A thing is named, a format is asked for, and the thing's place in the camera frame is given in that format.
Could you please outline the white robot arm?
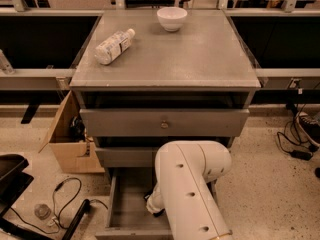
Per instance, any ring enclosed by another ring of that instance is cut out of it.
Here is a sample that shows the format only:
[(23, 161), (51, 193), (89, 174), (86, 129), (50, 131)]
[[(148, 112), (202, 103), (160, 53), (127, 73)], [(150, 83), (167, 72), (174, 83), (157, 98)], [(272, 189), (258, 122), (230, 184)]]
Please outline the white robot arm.
[(207, 186), (230, 169), (229, 150), (218, 142), (168, 142), (155, 157), (147, 209), (166, 212), (174, 240), (234, 240)]

